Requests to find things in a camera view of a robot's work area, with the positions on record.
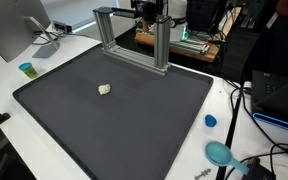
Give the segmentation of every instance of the small white object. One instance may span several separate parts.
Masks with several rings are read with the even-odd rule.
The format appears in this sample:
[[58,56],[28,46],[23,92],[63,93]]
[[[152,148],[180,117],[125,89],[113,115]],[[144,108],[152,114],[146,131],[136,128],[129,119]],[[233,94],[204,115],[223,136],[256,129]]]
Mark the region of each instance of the small white object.
[[109,84],[101,85],[98,87],[98,92],[100,95],[105,95],[111,91],[111,86]]

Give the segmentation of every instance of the blue spoon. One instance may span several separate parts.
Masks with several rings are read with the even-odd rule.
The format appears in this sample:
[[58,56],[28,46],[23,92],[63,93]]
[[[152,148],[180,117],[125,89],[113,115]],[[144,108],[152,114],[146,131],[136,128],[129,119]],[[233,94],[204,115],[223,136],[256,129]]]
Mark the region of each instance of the blue spoon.
[[208,143],[205,147],[205,154],[206,158],[216,166],[231,165],[243,174],[248,174],[249,169],[244,164],[238,162],[233,157],[230,149],[220,142],[213,141]]

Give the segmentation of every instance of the monitor stand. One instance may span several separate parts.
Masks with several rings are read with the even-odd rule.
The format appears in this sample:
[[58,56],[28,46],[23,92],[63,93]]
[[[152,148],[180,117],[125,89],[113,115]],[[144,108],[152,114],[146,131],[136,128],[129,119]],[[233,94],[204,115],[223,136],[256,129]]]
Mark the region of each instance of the monitor stand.
[[44,59],[51,57],[60,48],[60,43],[58,41],[54,41],[50,33],[47,32],[46,29],[42,26],[42,24],[39,23],[34,17],[29,17],[29,20],[32,21],[50,41],[50,44],[40,47],[39,50],[32,57]]

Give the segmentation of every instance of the blue plastic object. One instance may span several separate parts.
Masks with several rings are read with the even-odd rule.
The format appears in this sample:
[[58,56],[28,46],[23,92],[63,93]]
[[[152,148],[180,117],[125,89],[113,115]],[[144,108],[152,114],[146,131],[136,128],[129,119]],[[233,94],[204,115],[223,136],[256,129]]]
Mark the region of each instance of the blue plastic object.
[[288,130],[288,122],[286,122],[286,121],[282,121],[280,119],[277,119],[277,118],[274,118],[271,116],[267,116],[267,115],[264,115],[261,113],[254,113],[252,116],[255,120],[260,120],[260,121],[266,122],[268,124],[272,124],[274,126]]
[[24,64],[21,64],[18,68],[21,71],[24,71],[24,70],[27,70],[27,69],[29,69],[31,67],[32,67],[32,63],[24,63]]
[[232,155],[232,152],[224,144],[213,141],[205,147],[206,158],[216,166],[228,166],[231,165],[235,169],[241,171],[243,174],[248,174],[248,167],[238,162]]
[[214,127],[217,123],[217,120],[212,115],[208,114],[205,116],[205,124],[208,127]]

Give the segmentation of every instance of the green light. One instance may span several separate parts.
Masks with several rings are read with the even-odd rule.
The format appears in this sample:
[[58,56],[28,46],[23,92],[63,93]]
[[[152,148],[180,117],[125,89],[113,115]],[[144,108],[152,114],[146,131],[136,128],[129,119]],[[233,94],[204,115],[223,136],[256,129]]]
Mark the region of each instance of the green light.
[[184,26],[184,31],[183,31],[183,35],[182,35],[182,40],[186,40],[189,36],[189,33],[187,32],[187,27]]

